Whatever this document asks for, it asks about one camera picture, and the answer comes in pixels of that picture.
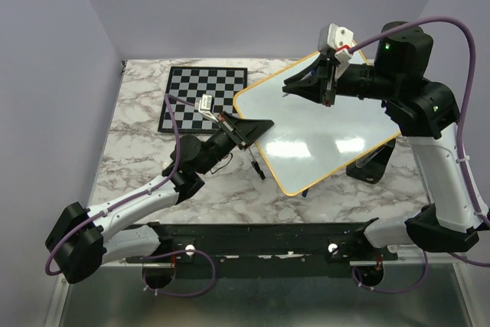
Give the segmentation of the yellow framed whiteboard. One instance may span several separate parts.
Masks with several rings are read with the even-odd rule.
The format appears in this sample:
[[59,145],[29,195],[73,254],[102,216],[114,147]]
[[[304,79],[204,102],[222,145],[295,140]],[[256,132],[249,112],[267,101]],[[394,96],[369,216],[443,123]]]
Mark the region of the yellow framed whiteboard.
[[287,196],[302,193],[400,134],[378,100],[339,96],[326,107],[285,95],[283,81],[317,57],[314,52],[234,96],[241,118],[273,121],[256,146]]

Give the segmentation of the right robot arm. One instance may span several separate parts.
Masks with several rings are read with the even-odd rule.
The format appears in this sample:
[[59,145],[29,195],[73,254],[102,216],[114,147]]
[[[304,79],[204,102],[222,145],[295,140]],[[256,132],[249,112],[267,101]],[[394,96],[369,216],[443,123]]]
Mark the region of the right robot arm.
[[351,32],[324,27],[317,59],[283,85],[284,93],[323,106],[332,106],[337,96],[379,100],[413,150],[428,204],[410,217],[364,223],[350,249],[363,260],[390,245],[466,252],[489,227],[488,207],[478,196],[462,143],[467,106],[457,103],[447,85],[425,77],[433,38],[422,21],[392,21],[371,40],[377,45],[373,64],[353,64],[357,47]]

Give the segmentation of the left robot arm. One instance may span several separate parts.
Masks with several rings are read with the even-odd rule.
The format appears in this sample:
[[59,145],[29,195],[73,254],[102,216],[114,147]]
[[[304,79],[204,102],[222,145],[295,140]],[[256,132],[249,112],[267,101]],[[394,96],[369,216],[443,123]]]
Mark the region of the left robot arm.
[[192,198],[203,186],[202,175],[231,154],[247,150],[274,125],[270,119],[241,119],[221,113],[218,129],[203,141],[194,135],[176,137],[171,164],[146,185],[115,200],[87,208],[79,202],[66,206],[47,236],[48,276],[62,274],[79,283],[100,266],[127,257],[163,261],[170,244],[142,218]]

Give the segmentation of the blue whiteboard marker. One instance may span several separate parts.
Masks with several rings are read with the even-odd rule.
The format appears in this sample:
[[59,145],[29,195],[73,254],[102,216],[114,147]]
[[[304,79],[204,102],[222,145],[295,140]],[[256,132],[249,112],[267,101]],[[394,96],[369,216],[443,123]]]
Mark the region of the blue whiteboard marker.
[[286,78],[282,87],[283,93],[294,94],[303,98],[310,98],[315,95],[314,89],[317,84],[317,70],[304,70],[291,77]]

